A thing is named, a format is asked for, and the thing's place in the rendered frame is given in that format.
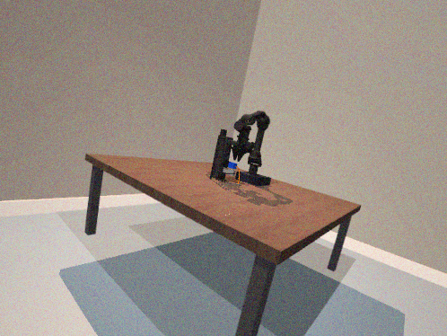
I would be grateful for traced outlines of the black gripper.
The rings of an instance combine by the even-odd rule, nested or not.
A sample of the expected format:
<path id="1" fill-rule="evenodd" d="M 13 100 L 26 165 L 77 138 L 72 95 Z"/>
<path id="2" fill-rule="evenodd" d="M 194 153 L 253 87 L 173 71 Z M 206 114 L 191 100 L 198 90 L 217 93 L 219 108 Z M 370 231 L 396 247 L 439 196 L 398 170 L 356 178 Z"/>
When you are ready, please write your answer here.
<path id="1" fill-rule="evenodd" d="M 231 148 L 232 148 L 233 160 L 236 160 L 236 158 L 238 156 L 237 161 L 239 162 L 245 154 L 247 154 L 247 153 L 251 153 L 252 154 L 253 153 L 253 149 L 251 150 L 251 149 L 248 149 L 245 146 L 241 146 L 241 141 L 244 138 L 245 138 L 246 141 L 250 140 L 248 136 L 243 135 L 243 134 L 239 134 L 239 135 L 237 135 L 237 138 L 238 138 L 237 141 L 229 139 L 227 141 L 227 145 L 229 145 L 229 146 L 232 145 Z"/>

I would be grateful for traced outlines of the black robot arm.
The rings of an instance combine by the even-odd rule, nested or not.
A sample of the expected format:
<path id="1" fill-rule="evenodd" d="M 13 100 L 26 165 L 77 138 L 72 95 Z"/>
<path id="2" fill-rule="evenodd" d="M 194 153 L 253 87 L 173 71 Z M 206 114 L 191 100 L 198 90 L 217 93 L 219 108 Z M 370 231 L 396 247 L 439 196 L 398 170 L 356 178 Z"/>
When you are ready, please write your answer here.
<path id="1" fill-rule="evenodd" d="M 243 114 L 242 117 L 234 123 L 234 128 L 240 132 L 240 134 L 249 136 L 251 127 L 248 125 L 253 125 L 257 121 L 258 133 L 256 136 L 256 141 L 249 142 L 245 138 L 241 141 L 241 146 L 245 146 L 248 149 L 253 149 L 253 153 L 248 157 L 248 164 L 250 164 L 249 174 L 258 175 L 258 168 L 261 167 L 261 153 L 260 148 L 262 145 L 265 130 L 270 124 L 270 117 L 265 111 L 256 111 L 251 114 Z M 257 165 L 258 164 L 258 165 Z"/>

